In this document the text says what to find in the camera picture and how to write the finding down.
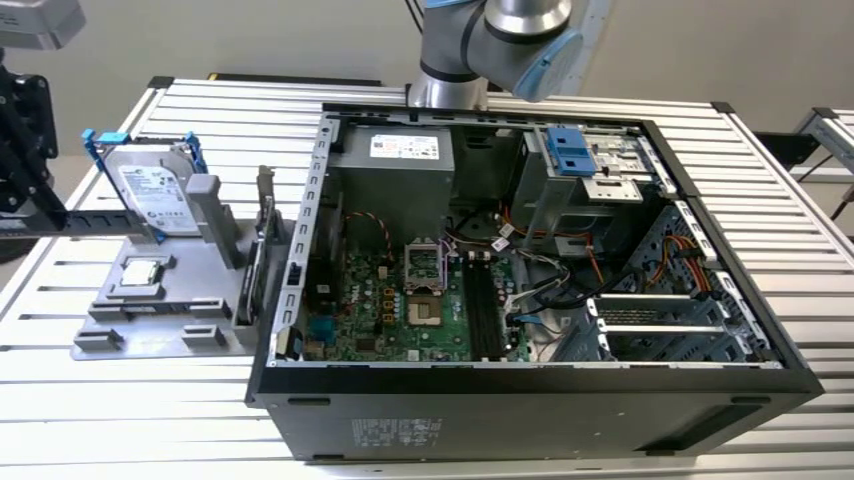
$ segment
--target orange wire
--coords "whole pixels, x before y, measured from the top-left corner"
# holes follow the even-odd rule
[[[687,245],[691,248],[697,248],[697,244],[694,243],[694,240],[690,239],[690,237],[686,237],[683,235],[677,235],[677,238],[681,238],[682,241],[685,243],[687,243]],[[694,264],[694,273],[698,275],[698,279],[702,279],[702,284],[703,286],[701,286],[701,288],[703,288],[706,291],[711,291],[711,282],[709,281],[709,277],[706,276],[706,272],[703,271],[703,268],[699,265],[699,261],[695,258],[690,258],[687,259],[687,263],[693,263]]]
[[[655,282],[658,282],[658,280],[661,279],[663,273],[665,273],[665,267],[667,265],[667,256],[669,256],[669,248],[667,248],[667,244],[669,242],[675,242],[677,243],[677,248],[679,250],[682,250],[685,248],[685,245],[694,245],[694,242],[691,242],[691,239],[686,238],[686,237],[681,237],[681,236],[674,236],[674,235],[669,235],[667,237],[665,237],[665,241],[662,242],[662,261],[658,264],[658,268],[655,269],[655,274],[653,275],[651,280],[647,282],[647,286],[651,286],[655,284]],[[709,279],[706,278],[702,269],[699,267],[699,264],[695,262],[691,262],[691,258],[683,258],[682,259],[685,261],[685,265],[687,266],[689,270],[691,271],[691,276],[694,277],[694,281],[697,282],[697,288],[701,289],[701,291],[710,291],[711,290],[711,285],[709,283]]]
[[[505,205],[505,211],[502,218],[505,222],[513,227],[521,235],[527,235],[529,231],[523,228],[517,228],[517,226],[510,221],[510,208]],[[546,235],[546,230],[534,230],[534,235]],[[570,237],[570,238],[586,238],[587,239],[587,256],[590,257],[590,264],[593,266],[594,272],[597,272],[597,277],[599,278],[599,283],[605,283],[605,277],[602,276],[602,270],[599,269],[599,262],[597,262],[597,256],[594,254],[593,248],[593,235],[587,232],[585,233],[555,233],[555,237]]]

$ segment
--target motherboard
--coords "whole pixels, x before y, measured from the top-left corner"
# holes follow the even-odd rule
[[[410,278],[432,278],[435,263],[426,255],[412,262],[388,265],[387,257],[359,252],[346,255],[342,295],[336,313],[315,316],[308,323],[306,355],[312,360],[351,362],[466,362],[472,361],[464,269],[459,257],[447,257],[440,270],[446,278],[435,291],[407,291]],[[492,259],[491,295],[496,311],[514,291],[510,262]],[[501,326],[498,316],[492,323]],[[527,342],[505,353],[507,361],[527,361]]]

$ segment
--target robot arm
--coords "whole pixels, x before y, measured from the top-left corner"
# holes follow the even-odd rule
[[[582,48],[570,0],[426,0],[410,106],[482,109],[487,80],[530,101],[557,89]]]

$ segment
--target blue plastic latch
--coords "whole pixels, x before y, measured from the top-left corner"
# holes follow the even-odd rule
[[[208,164],[204,162],[204,156],[202,155],[202,144],[199,143],[199,137],[190,132],[184,136],[184,141],[190,145],[190,151],[192,152],[192,165],[196,173],[208,173]]]
[[[166,242],[166,239],[168,238],[168,235],[166,233],[163,233],[162,230],[156,229],[152,227],[154,233],[155,233],[155,240],[158,241],[158,243],[163,243]]]
[[[575,128],[547,128],[546,148],[555,159],[555,170],[561,175],[594,176],[597,162],[590,156],[585,136]]]
[[[522,323],[535,323],[538,325],[543,324],[543,320],[539,318],[539,315],[519,315],[517,320]]]
[[[424,8],[442,8],[471,1],[474,0],[424,0]]]
[[[326,344],[335,345],[335,319],[331,315],[323,315],[308,319],[308,333],[311,337]]]
[[[103,172],[104,160],[102,159],[102,154],[98,153],[98,147],[95,146],[95,130],[87,128],[80,134],[80,138],[83,138],[83,148],[86,148],[90,157],[92,157],[92,161],[95,162],[98,170]]]
[[[124,145],[131,141],[131,135],[124,132],[104,132],[98,137],[98,143],[102,145]]]

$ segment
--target gray wall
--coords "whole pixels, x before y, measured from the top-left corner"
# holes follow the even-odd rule
[[[119,125],[154,75],[280,73],[403,85],[418,71],[419,37],[400,0],[82,3],[88,25],[64,50],[7,56],[12,69],[51,80],[65,155],[82,153],[86,127]],[[854,107],[853,23],[847,0],[615,0],[582,94],[726,100],[754,128],[790,129],[811,106]],[[60,179],[74,183],[86,162],[60,162],[76,167]]]

